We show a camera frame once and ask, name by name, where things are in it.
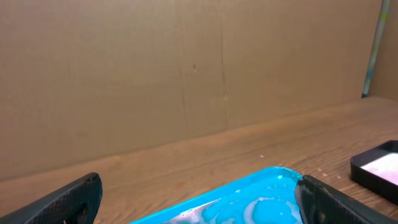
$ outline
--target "blue tray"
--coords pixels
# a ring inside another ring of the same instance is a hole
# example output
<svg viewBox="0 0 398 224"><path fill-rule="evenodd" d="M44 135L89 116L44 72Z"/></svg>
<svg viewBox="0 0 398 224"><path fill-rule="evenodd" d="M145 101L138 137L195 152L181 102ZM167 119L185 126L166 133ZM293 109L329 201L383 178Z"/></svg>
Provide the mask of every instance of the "blue tray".
<svg viewBox="0 0 398 224"><path fill-rule="evenodd" d="M269 167L132 223L302 223L294 197L301 177Z"/></svg>

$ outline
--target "brown cardboard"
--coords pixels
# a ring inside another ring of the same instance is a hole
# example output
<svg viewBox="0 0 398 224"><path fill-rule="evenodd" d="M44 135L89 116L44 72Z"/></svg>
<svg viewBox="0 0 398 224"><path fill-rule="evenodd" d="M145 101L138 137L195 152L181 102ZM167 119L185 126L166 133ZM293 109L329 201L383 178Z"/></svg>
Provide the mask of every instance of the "brown cardboard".
<svg viewBox="0 0 398 224"><path fill-rule="evenodd" d="M220 2L176 1L176 8L188 134L225 130Z"/></svg>
<svg viewBox="0 0 398 224"><path fill-rule="evenodd" d="M222 3L229 127L361 96L380 1Z"/></svg>
<svg viewBox="0 0 398 224"><path fill-rule="evenodd" d="M170 1L0 2L0 178L187 138Z"/></svg>
<svg viewBox="0 0 398 224"><path fill-rule="evenodd" d="M381 1L0 1L0 179L359 98Z"/></svg>
<svg viewBox="0 0 398 224"><path fill-rule="evenodd" d="M398 2L391 1L369 95L398 101Z"/></svg>

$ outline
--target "white paint residue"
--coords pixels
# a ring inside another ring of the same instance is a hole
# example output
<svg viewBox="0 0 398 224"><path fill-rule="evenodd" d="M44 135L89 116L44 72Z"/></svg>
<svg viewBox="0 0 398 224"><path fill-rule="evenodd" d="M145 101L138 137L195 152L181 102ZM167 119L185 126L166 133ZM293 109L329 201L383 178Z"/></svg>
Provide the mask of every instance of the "white paint residue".
<svg viewBox="0 0 398 224"><path fill-rule="evenodd" d="M217 219L217 217L218 217L218 213L217 213L217 215L216 215L214 218L212 218L212 219L210 220L209 224L216 224L216 219Z"/></svg>
<svg viewBox="0 0 398 224"><path fill-rule="evenodd" d="M235 219L234 218L229 218L226 221L223 221L221 224L234 224Z"/></svg>
<svg viewBox="0 0 398 224"><path fill-rule="evenodd" d="M398 152L390 152L361 168L398 185Z"/></svg>
<svg viewBox="0 0 398 224"><path fill-rule="evenodd" d="M237 200L235 200L235 201L232 201L232 202L230 202L229 204L230 204L230 205L233 205L235 202L238 202L238 201L240 201L240 199L237 199Z"/></svg>
<svg viewBox="0 0 398 224"><path fill-rule="evenodd" d="M263 200L275 200L275 198L259 197L258 199L250 202L250 204L246 206L246 208L244 209L244 212L243 212L243 219L244 219L245 224L255 224L253 221L254 207L257 205L257 203L259 201L263 201Z"/></svg>
<svg viewBox="0 0 398 224"><path fill-rule="evenodd" d="M181 222L189 222L189 223L198 223L198 224L205 224L205 221L202 217L202 212L204 209L208 208L210 205L213 205L218 200L214 200L212 202L197 206L195 208L191 208L181 214L177 215L176 217L170 219L167 223L169 224L178 224Z"/></svg>
<svg viewBox="0 0 398 224"><path fill-rule="evenodd" d="M301 221L300 211L298 209L296 209L295 204L293 204L290 201L286 201L286 205L289 206L293 217L296 219L295 224L303 224L303 222Z"/></svg>

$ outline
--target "wood grain surface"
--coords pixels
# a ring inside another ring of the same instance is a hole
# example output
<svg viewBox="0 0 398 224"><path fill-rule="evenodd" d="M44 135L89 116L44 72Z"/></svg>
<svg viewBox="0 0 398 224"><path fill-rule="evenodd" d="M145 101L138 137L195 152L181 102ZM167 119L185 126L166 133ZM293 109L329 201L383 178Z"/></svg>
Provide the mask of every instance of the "wood grain surface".
<svg viewBox="0 0 398 224"><path fill-rule="evenodd" d="M398 138L398 103L366 98L225 133L0 182L0 215L88 172L103 180L95 223L127 223L269 166L310 174L383 214L397 206L349 179L349 159Z"/></svg>

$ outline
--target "black tray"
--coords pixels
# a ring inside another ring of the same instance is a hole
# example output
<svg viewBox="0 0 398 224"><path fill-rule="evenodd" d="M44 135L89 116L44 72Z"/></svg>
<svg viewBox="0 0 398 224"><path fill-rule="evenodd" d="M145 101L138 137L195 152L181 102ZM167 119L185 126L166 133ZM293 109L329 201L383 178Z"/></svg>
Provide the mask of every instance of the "black tray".
<svg viewBox="0 0 398 224"><path fill-rule="evenodd" d="M391 152L398 152L398 141L388 141L380 146L353 156L351 158L351 179L398 205L398 185L361 168Z"/></svg>

